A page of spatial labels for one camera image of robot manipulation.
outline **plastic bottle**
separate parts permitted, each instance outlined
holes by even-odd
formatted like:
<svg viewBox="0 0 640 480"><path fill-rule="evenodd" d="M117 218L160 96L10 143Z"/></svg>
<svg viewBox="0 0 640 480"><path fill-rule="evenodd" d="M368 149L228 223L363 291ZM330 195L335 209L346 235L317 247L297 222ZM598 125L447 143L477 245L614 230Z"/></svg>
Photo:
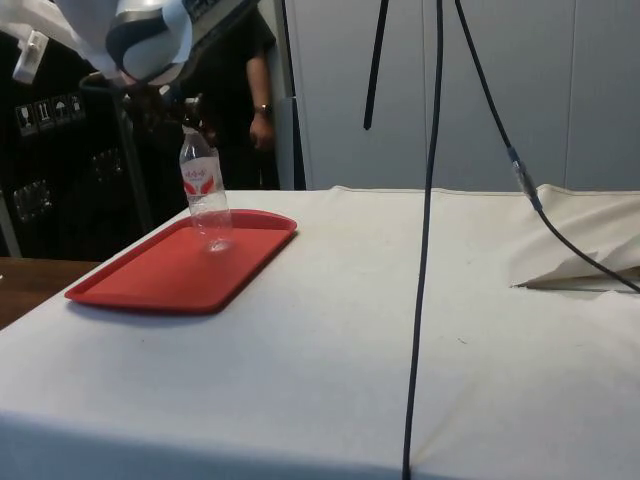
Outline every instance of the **plastic bottle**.
<svg viewBox="0 0 640 480"><path fill-rule="evenodd" d="M180 150L182 183L189 201L193 227L207 250L220 251L231 245L231 213L224 193L218 150L190 127L183 127Z"/></svg>

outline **person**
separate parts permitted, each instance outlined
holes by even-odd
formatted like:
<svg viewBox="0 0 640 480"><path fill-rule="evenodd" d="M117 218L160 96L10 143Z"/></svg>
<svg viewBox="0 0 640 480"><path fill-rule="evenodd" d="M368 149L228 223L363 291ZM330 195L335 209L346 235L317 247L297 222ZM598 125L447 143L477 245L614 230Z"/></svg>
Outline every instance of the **person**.
<svg viewBox="0 0 640 480"><path fill-rule="evenodd" d="M266 51L275 39L257 9L203 52L182 81L186 97L202 94L200 114L218 148L227 189L276 189L275 131Z"/></svg>

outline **wooden surface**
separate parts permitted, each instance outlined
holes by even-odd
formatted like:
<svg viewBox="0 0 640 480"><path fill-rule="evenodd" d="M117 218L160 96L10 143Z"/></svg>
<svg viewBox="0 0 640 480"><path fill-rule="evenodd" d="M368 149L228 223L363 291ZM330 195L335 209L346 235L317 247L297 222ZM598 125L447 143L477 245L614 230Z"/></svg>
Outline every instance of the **wooden surface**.
<svg viewBox="0 0 640 480"><path fill-rule="evenodd" d="M0 330L98 265L94 262L0 258Z"/></svg>

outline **black cable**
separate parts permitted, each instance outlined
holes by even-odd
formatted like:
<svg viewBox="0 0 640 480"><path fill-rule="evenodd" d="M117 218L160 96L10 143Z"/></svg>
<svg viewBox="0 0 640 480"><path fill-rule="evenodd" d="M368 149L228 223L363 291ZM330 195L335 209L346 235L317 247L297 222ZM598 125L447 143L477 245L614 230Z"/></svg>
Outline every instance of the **black cable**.
<svg viewBox="0 0 640 480"><path fill-rule="evenodd" d="M387 16L388 0L382 0L380 4L380 16L378 17L378 29L371 60L371 73L369 76L369 89L367 92L367 106L365 109L364 128L369 130L373 116L375 91L378 80L378 67L380 64L380 51ZM416 383L418 378L418 359L420 356L420 327L422 326L422 304L424 301L425 283L427 277L427 257L429 253L429 223L431 221L431 190L433 187L433 170L435 166L436 146L438 144L438 132L440 128L440 103L442 98L442 70L444 53L444 25L442 13L442 0L436 0L437 11L437 60L435 92L433 96L433 116L431 122L431 139L427 155L427 171L424 186L424 209L422 218L422 241L420 251L420 271L418 274L418 292L416 294L416 309L413 325L413 341L411 351L411 369L409 372L409 393L407 395L407 412L405 418L404 446L402 451L402 479L411 480L411 433L413 429L413 410L416 397Z"/></svg>
<svg viewBox="0 0 640 480"><path fill-rule="evenodd" d="M365 130L369 130L371 128L371 121L373 120L373 105L376 101L376 86L378 85L380 54L382 53L382 40L384 38L384 27L387 23L388 9L389 0L380 0L380 14L378 15L376 39L373 42L373 57L371 58L371 72L369 73L369 88L367 89L367 103L364 110Z"/></svg>
<svg viewBox="0 0 640 480"><path fill-rule="evenodd" d="M424 210L422 219L422 249L420 252L420 272L418 274L418 293L416 295L416 310L413 325L413 349L411 352L411 371L409 373L409 394L407 398L407 415L404 427L404 448L402 451L402 479L411 479L411 433L413 428L413 408L416 397L416 383L418 378L418 358L420 353L420 327L422 325L422 304L424 300L425 282L427 277L427 257L429 251L429 223L431 221L431 189L433 186L433 167L436 160L436 146L440 128L440 103L442 97L442 60L444 54L444 26L442 0L436 0L437 22L437 56L436 80L433 95L433 113L431 122L431 139L427 156L427 174L424 185Z"/></svg>
<svg viewBox="0 0 640 480"><path fill-rule="evenodd" d="M623 285L626 285L627 287L629 287L634 292L640 293L640 287L635 285L630 280L625 279L621 275L617 274L616 272L614 272L612 270L609 270L604 265L602 265L602 264L598 263L597 261L593 260L592 258L590 258L588 255L586 255L584 252L582 252L578 247L576 247L573 243L571 243L569 240L567 240L567 238L564 235L562 235L553 226L551 221L547 218L546 214L544 213L544 211L542 209L542 204L540 203L540 200L538 199L538 195L537 195L537 192L535 190L535 186L533 185L533 182L531 181L531 177L529 177L529 175L526 173L526 169L524 168L524 164L521 162L520 158L518 157L517 152L515 151L515 149L513 148L511 142L509 141L509 137L507 136L507 132L506 132L506 130L505 130L503 124L502 124L502 120L500 119L500 114L498 113L498 110L497 110L497 108L495 106L495 103L493 102L493 97L491 96L491 92L489 91L489 85L487 84L487 79L486 79L486 77L484 75L484 71L482 69L482 65L480 64L480 59L478 58L478 53L477 53L476 47L475 47L475 45L473 43L473 38L471 37L471 32L469 31L469 25L467 24L467 19L465 17L464 10L462 8L462 4L460 3L460 0L455 0L455 4L456 4L456 10L458 10L458 17L460 18L460 23L462 24L462 30L464 30L464 36L467 39L467 45L469 46L469 51L471 52L471 56L473 57L473 63L476 66L476 71L478 72L478 77L480 77L480 83L482 84L482 90L484 91L484 96L487 99L487 103L489 104L489 108L491 109L491 113L493 115L493 119L494 119L494 121L496 123L496 126L498 127L498 130L500 131L500 136L502 137L502 141L504 142L505 147L507 147L507 151L509 152L509 156L511 157L511 160L512 160L514 166L516 167L516 173L518 174L518 178L521 181L521 183L523 183L522 186L523 186L524 193L527 195L527 197L529 197L529 200L531 200L531 203L533 204L534 209L538 212L538 215L540 216L540 219L546 225L546 227L549 229L549 231L560 242L562 242L569 250L571 250L573 253L575 253L582 260L587 262L592 267L600 270L602 273L608 275L612 279L617 280L618 282L622 283Z"/></svg>
<svg viewBox="0 0 640 480"><path fill-rule="evenodd" d="M464 36L467 39L467 45L469 46L469 51L471 52L471 56L473 57L473 63L475 64L476 71L478 72L478 76L480 77L480 83L482 84L482 90L484 90L484 96L487 99L487 103L489 104L489 108L491 109L491 113L493 114L493 119L495 120L498 131L500 132L500 136L502 137L502 141L507 148L511 148L511 141L509 140L507 131L504 129L504 125L502 125L500 115L498 115L498 109L496 108L496 104L493 102L493 96L491 95L489 85L487 84L487 78L485 77L484 70L482 69L482 65L480 64L480 58L478 58L476 46L473 43L473 39L471 38L471 32L469 31L469 25L467 25L467 19L464 15L462 4L460 3L460 0L455 1L456 9L458 10L458 17L460 17L462 30L464 30Z"/></svg>

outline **plastic tray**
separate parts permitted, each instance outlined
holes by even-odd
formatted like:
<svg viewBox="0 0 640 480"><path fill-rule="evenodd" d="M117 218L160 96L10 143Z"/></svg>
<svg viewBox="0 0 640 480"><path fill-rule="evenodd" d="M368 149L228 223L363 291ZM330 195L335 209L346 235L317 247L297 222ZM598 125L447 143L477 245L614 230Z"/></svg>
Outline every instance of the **plastic tray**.
<svg viewBox="0 0 640 480"><path fill-rule="evenodd" d="M233 245L207 252L185 218L69 289L79 303L167 313L222 310L291 240L296 222L232 210Z"/></svg>

